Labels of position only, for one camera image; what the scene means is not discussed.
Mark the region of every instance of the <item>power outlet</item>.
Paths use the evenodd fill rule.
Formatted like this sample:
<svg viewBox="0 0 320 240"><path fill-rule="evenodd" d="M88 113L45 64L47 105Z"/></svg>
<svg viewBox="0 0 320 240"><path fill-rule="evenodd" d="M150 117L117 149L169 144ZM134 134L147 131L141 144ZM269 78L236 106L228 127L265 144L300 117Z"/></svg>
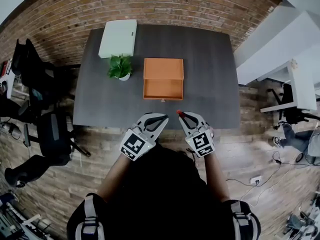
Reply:
<svg viewBox="0 0 320 240"><path fill-rule="evenodd" d="M251 178L250 179L250 184L258 185L261 182L261 180L262 180L262 176L257 176L257 177Z"/></svg>

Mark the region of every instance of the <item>black shirt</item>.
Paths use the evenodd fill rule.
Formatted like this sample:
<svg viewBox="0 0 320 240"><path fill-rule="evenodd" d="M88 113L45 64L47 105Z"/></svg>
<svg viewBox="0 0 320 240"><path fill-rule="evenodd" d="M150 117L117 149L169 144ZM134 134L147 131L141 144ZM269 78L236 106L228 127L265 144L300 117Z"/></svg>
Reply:
<svg viewBox="0 0 320 240"><path fill-rule="evenodd" d="M93 202L105 239L194 235L227 240L235 235L230 205L211 195L194 161L160 145L132 163L112 200L106 203L94 194ZM82 202L67 224L69 240L85 217Z"/></svg>

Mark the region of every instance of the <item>wooden floor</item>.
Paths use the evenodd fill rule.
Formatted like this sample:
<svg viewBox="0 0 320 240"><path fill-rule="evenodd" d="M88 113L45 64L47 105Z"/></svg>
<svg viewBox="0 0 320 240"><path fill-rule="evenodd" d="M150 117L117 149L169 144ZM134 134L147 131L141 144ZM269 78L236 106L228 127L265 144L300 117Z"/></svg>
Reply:
<svg viewBox="0 0 320 240"><path fill-rule="evenodd" d="M267 96L267 85L280 86L278 83L259 83L253 87L239 87L240 127L215 131L216 154L228 179L248 184L250 178L261 175L262 182L265 182L279 168L272 159L274 152L278 151L281 160L285 162L293 162L299 154L291 147L277 149L268 144L270 136L283 137L283 131L272 128L274 122L277 122L277 114L260 113L259 109L267 107L273 100ZM22 129L22 123L16 124ZM314 121L300 123L294 129L311 130L315 125ZM52 222L52 236L66 239L66 224L70 215L87 193L96 191L117 159L119 143L125 131L119 128L84 128L77 139L79 145L89 150L92 156L81 157L78 152L74 152L72 161L66 166L51 167L39 180L19 189L16 192L19 207L24 208L29 216L39 213L48 218ZM185 150L188 146L184 138L182 130L164 130L159 142L174 150ZM30 156L40 154L37 144L32 144L29 151ZM1 193L8 189L3 176L5 168L14 168L28 158L28 149L23 145L22 137L14 140L0 132ZM196 165L200 176L205 179L203 158L197 159ZM282 232L292 211L308 207L319 181L320 168L316 166L293 169L292 165L282 165L262 187L249 191L251 187L233 180L228 181L228 185L233 199L241 199L249 191L243 200L254 206L252 210L261 222L260 239L271 240L275 234Z"/></svg>

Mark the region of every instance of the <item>white pot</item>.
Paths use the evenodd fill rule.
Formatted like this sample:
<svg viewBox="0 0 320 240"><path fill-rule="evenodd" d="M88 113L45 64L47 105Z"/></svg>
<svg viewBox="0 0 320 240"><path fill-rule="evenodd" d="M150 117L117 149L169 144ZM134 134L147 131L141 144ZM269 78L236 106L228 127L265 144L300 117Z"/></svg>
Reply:
<svg viewBox="0 0 320 240"><path fill-rule="evenodd" d="M130 78L130 74L127 74L126 76L119 78L119 80L127 81L129 78Z"/></svg>

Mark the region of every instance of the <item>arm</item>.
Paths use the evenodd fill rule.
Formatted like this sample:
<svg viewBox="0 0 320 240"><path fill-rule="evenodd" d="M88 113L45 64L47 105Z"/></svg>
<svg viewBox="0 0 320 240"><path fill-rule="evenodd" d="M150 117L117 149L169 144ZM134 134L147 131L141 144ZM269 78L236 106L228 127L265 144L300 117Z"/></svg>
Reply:
<svg viewBox="0 0 320 240"><path fill-rule="evenodd" d="M230 193L226 182L226 177L221 170L220 163L214 152L204 157L206 183L213 194L221 202L230 200Z"/></svg>
<svg viewBox="0 0 320 240"><path fill-rule="evenodd" d="M122 185L131 163L132 161L121 153L105 176L96 194L108 202Z"/></svg>

